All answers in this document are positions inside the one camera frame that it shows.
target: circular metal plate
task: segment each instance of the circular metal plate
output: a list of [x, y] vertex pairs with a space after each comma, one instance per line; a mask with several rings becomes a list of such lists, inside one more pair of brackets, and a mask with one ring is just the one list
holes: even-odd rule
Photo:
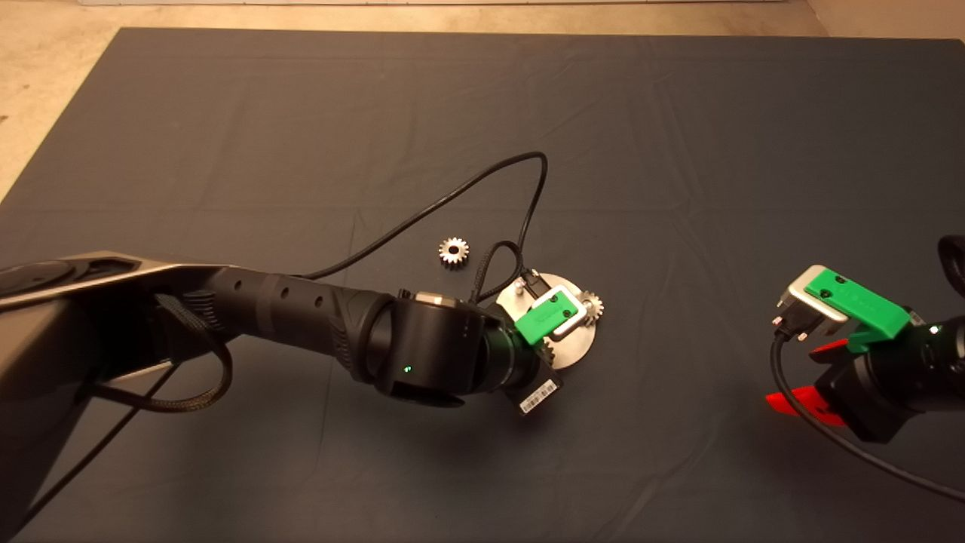
[[[541, 273], [540, 275], [550, 287], [565, 285], [573, 294], [582, 292], [580, 287], [574, 285], [564, 277], [553, 275], [552, 273]], [[503, 292], [499, 293], [499, 298], [496, 299], [496, 303], [502, 305], [503, 309], [506, 309], [506, 312], [510, 314], [513, 320], [525, 315], [526, 312], [529, 311], [530, 306], [533, 305], [533, 301], [533, 297], [525, 290], [523, 294], [518, 296], [516, 294], [516, 288], [513, 285], [503, 289]], [[548, 341], [550, 347], [553, 348], [553, 369], [563, 369], [580, 361], [580, 358], [585, 356], [587, 351], [590, 350], [590, 346], [593, 344], [595, 337], [596, 325], [593, 325], [590, 327], [578, 327], [570, 332], [567, 337], [563, 338], [563, 341], [547, 339], [546, 341]]]

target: metal gear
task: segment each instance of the metal gear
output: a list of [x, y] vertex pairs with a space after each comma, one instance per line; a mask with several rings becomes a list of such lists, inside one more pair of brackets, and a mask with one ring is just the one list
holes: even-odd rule
[[552, 363], [553, 358], [556, 357], [556, 355], [553, 353], [553, 346], [550, 344], [548, 338], [543, 338], [542, 346], [538, 348], [538, 351], [547, 362]]
[[439, 244], [439, 260], [449, 270], [462, 268], [469, 260], [469, 243], [462, 238], [448, 238]]
[[583, 320], [583, 326], [592, 326], [603, 316], [603, 300], [599, 296], [590, 292], [583, 291], [576, 295], [576, 299], [583, 303], [587, 308], [587, 317]]

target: sticker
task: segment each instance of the sticker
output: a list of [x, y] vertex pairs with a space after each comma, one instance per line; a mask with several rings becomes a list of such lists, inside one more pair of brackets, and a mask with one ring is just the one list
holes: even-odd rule
[[553, 380], [546, 380], [546, 383], [540, 385], [539, 388], [534, 390], [532, 394], [527, 396], [526, 399], [519, 404], [519, 409], [521, 409], [524, 414], [532, 411], [534, 407], [539, 405], [539, 402], [545, 400], [546, 397], [556, 391], [557, 388]]

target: beige floor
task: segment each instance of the beige floor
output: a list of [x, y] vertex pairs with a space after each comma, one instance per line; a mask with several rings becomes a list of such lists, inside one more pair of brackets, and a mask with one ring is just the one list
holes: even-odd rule
[[0, 0], [0, 199], [122, 26], [965, 38], [965, 2], [82, 7], [69, 0]]

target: dark gray mat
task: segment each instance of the dark gray mat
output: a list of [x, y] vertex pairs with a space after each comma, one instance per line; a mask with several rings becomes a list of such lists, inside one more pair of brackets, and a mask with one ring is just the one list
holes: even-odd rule
[[[958, 505], [762, 400], [774, 303], [809, 264], [962, 311], [934, 251], [965, 232], [960, 42], [124, 30], [0, 206], [0, 264], [110, 248], [303, 272], [531, 149], [551, 165], [527, 262], [607, 304], [542, 413], [403, 405], [242, 339], [219, 405], [139, 415], [19, 540], [960, 540]], [[334, 280], [466, 296], [435, 245], [514, 237], [535, 174]], [[96, 402], [58, 471], [121, 411]], [[962, 487], [961, 422], [874, 450]]]

